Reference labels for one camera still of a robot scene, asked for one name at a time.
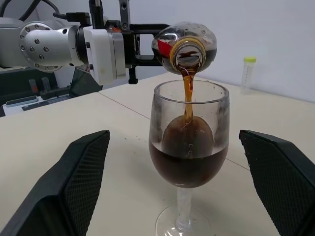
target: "glass stem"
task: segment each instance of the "glass stem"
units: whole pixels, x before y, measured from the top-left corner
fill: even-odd
[[[177,220],[176,227],[179,230],[190,229],[190,206],[193,188],[177,188]]]

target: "yellow cap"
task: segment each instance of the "yellow cap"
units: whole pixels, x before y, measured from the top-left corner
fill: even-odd
[[[244,62],[255,63],[256,57],[244,57]]]

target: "wine glass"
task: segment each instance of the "wine glass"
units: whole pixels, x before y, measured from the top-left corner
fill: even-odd
[[[186,123],[185,109],[193,117]],[[183,80],[154,89],[149,150],[158,173],[177,187],[177,209],[157,218],[157,236],[209,236],[205,215],[190,207],[193,188],[210,181],[221,169],[229,142],[229,92],[209,81],[193,82],[192,102],[185,101]]]

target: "glass base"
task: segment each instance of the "glass base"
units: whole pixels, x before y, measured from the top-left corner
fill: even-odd
[[[156,236],[212,236],[209,220],[198,209],[191,208],[190,228],[187,231],[176,227],[177,214],[176,206],[170,206],[161,212],[156,222]]]

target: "glass rim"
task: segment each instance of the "glass rim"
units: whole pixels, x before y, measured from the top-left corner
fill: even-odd
[[[161,86],[163,86],[165,84],[168,84],[168,83],[171,83],[171,82],[177,82],[177,81],[183,81],[183,80],[171,80],[171,81],[166,81],[164,83],[159,84],[158,86],[156,86],[154,88],[154,95],[159,97],[159,98],[161,98],[161,99],[163,99],[163,100],[167,100],[167,101],[170,101],[170,102],[176,102],[176,103],[182,103],[182,104],[207,104],[207,103],[221,102],[221,101],[225,100],[226,98],[228,98],[229,94],[230,94],[229,91],[227,90],[227,88],[225,88],[224,86],[218,85],[218,84],[213,83],[211,81],[205,81],[205,80],[194,80],[194,81],[205,82],[205,83],[213,84],[215,86],[219,86],[221,89],[224,90],[225,94],[221,98],[215,99],[215,100],[203,101],[203,102],[185,102],[185,101],[178,101],[178,100],[170,99],[170,98],[164,97],[164,96],[162,96],[161,94],[158,93],[158,89]]]

